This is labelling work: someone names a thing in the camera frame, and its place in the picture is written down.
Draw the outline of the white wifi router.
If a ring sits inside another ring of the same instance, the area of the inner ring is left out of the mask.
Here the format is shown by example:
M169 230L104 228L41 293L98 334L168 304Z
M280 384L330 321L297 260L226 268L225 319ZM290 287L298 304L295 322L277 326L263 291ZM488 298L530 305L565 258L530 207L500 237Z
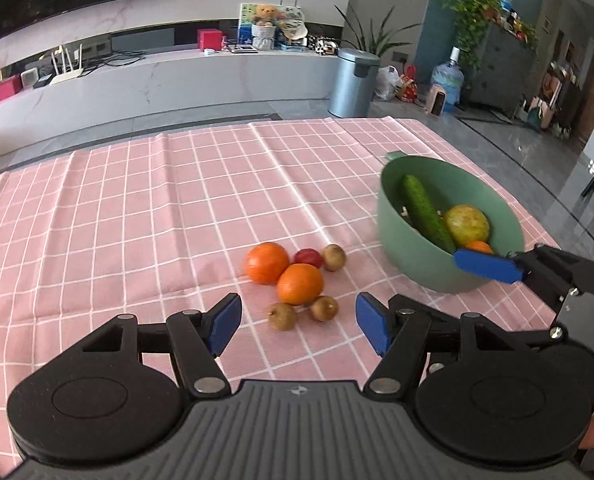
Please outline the white wifi router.
M70 49L66 46L59 46L50 52L54 68L54 77L50 80L52 84L79 78L83 74L83 46Z

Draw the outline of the green cucumber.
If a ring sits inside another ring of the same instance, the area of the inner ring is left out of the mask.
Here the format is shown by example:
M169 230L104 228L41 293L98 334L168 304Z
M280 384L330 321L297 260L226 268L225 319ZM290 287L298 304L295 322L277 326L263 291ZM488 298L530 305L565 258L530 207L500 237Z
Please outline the green cucumber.
M446 223L429 199L422 182L406 174L401 181L401 194L408 217L419 234L448 254L457 250Z

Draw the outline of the large yellow-green pomelo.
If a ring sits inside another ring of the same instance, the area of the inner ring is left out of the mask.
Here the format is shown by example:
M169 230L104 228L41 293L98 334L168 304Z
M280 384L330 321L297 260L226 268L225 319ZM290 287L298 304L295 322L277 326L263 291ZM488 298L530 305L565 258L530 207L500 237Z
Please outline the large yellow-green pomelo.
M472 242L487 243L489 240L489 221L474 206L453 206L443 213L443 221L458 247L465 247Z

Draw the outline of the blue-grey trash bin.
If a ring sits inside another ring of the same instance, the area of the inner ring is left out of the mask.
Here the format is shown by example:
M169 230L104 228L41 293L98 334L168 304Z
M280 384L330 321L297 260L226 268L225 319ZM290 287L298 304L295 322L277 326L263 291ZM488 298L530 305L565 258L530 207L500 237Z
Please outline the blue-grey trash bin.
M343 48L338 51L338 66L329 114L339 118L367 117L381 59L370 52Z

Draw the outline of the brown kiwi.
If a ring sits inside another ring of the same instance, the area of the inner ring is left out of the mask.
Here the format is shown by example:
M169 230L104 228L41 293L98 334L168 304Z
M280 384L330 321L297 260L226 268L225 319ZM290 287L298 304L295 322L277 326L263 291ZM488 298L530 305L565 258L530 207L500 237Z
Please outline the brown kiwi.
M309 307L312 317L318 322L329 322L338 313L337 301L330 296L320 296Z
M273 304L268 314L269 325L275 330L286 332L292 330L296 324L297 313L290 304L278 302Z
M343 248L337 244L325 246L321 252L323 266L329 272L337 272L346 265L347 255Z

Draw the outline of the white tv console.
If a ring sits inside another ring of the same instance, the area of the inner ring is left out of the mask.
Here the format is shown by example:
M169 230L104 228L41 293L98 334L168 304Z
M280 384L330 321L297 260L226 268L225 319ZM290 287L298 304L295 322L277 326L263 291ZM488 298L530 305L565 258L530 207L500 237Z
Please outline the white tv console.
M337 64L335 56L311 52L187 50L105 66L0 102L0 156L71 131L182 108L326 99Z

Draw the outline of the teddy bear bouquet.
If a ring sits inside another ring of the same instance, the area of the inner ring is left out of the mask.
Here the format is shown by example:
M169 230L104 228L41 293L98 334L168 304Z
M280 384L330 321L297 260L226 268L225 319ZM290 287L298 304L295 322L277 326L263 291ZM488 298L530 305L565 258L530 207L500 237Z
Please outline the teddy bear bouquet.
M253 37L253 47L258 51L269 51L274 48L276 12L276 6L272 4L256 6L251 23L251 37Z

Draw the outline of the tall leaf potted plant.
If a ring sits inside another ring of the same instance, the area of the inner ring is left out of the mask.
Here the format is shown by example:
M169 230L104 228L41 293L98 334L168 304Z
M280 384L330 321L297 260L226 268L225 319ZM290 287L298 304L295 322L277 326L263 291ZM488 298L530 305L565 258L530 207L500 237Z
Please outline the tall leaf potted plant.
M374 54L378 58L382 58L393 49L410 46L410 41L402 41L398 36L421 26L421 23L413 23L390 28L389 22L396 10L396 6L392 6L378 24L375 23L374 18L371 18L367 23L367 27L363 26L357 11L351 4L348 4L347 11L341 10L339 6L335 6L335 10L343 19L352 36L350 40L346 40L346 44L349 44L355 50Z

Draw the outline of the red box on console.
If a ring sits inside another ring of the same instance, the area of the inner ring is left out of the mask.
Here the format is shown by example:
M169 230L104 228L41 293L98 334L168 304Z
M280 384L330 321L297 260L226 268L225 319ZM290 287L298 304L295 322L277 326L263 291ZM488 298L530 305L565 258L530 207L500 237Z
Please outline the red box on console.
M201 51L221 51L223 44L223 32L219 29L204 28L197 32L197 45Z

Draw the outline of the blue water jug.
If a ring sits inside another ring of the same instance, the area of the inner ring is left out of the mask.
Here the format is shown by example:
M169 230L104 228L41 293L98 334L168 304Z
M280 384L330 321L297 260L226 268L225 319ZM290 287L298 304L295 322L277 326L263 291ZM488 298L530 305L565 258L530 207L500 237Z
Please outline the blue water jug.
M459 66L460 49L453 47L449 61L437 65L431 72L431 83L439 84L446 93L444 110L453 110L459 103L464 74Z

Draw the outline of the small pink heater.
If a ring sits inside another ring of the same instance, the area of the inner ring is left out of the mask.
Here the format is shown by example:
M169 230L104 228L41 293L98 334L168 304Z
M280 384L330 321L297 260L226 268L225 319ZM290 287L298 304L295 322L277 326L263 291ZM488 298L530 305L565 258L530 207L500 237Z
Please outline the small pink heater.
M440 84L433 84L426 96L424 112L434 117L440 116L445 107L446 99L446 90Z

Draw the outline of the dark grey cabinet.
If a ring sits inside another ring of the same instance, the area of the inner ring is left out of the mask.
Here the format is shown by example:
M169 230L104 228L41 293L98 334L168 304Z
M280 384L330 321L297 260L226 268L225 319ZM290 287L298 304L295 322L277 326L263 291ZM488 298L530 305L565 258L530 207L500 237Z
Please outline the dark grey cabinet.
M497 24L490 25L477 50L480 65L468 81L468 104L511 115L524 96L535 52Z

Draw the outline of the green colander bowl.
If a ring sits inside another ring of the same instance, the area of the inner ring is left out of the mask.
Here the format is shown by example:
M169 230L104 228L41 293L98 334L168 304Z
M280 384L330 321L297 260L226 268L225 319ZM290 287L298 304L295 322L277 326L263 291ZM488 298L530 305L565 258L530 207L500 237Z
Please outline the green colander bowl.
M454 253L474 240L504 256L525 236L506 200L474 174L440 159L390 152L379 176L377 232L389 262L417 284L462 294L487 283Z

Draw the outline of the brown kiwi back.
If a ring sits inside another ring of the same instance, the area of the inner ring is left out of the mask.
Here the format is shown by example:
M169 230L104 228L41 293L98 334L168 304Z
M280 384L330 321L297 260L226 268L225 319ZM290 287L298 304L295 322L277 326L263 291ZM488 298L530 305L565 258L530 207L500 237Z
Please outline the brown kiwi back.
M321 252L323 266L329 272L337 272L346 265L347 255L343 248L337 244L325 246Z

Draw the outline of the pink checkered tablecloth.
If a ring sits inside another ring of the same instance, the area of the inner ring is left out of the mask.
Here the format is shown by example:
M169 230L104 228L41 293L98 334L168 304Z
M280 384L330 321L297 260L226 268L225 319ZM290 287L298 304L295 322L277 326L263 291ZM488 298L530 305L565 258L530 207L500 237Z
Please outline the pink checkered tablecloth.
M157 134L76 151L0 174L0 474L19 458L6 400L38 367L115 315L158 323L186 308L242 297L242 325L220 366L243 378L353 379L377 359L353 302L404 294L458 314L476 311L508 330L548 326L552 312L521 285L462 295L432 292L386 259L376 231L379 174L401 151L478 167L414 119L254 122ZM250 281L251 248L344 249L326 274L339 310L308 313L278 333L267 315L275 289Z

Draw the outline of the hanging green pothos plant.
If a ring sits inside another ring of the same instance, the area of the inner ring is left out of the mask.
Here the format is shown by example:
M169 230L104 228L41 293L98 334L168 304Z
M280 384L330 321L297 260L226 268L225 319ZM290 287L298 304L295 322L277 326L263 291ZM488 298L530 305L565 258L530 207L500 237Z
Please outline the hanging green pothos plant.
M456 46L461 52L462 65L477 70L480 45L490 24L498 20L500 0L445 0L443 6L454 12Z

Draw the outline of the pink box on console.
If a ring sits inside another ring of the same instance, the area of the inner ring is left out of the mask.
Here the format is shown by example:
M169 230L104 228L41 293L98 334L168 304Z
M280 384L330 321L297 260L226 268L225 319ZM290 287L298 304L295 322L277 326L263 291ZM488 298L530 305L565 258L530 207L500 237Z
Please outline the pink box on console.
M16 96L22 90L22 83L19 75L8 77L0 81L0 102Z

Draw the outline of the red tomato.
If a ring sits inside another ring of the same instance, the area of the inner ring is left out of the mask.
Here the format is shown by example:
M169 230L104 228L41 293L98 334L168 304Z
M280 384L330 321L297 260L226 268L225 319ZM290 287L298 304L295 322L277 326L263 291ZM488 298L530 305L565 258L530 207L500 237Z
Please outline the red tomato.
M322 255L313 248L303 248L295 253L293 263L309 264L317 269L323 266Z

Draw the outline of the white plastic bag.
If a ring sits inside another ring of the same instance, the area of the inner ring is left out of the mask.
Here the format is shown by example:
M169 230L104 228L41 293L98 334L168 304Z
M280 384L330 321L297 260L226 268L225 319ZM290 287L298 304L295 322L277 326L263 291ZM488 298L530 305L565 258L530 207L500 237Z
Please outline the white plastic bag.
M377 71L374 88L376 99L389 101L396 96L400 87L401 78L395 66L384 66Z

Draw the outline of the brown kiwi front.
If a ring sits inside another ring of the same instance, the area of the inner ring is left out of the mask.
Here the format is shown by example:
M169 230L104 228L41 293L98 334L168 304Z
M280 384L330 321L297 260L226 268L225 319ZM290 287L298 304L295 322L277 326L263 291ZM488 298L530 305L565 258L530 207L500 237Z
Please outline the brown kiwi front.
M320 296L309 307L312 317L318 322L329 322L338 313L337 301L330 296Z

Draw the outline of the orange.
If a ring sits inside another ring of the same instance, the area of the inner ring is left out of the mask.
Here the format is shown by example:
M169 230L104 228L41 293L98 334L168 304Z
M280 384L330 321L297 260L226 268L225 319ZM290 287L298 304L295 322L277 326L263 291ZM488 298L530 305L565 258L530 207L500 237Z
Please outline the orange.
M274 285L290 263L283 246L274 242L264 242L247 254L245 271L251 281L257 284Z
M483 254L493 255L495 251L482 240L472 240L464 246L465 249L472 250L473 252L482 252Z
M308 263L294 263L286 268L276 284L277 298L283 304L310 304L324 288L322 273Z

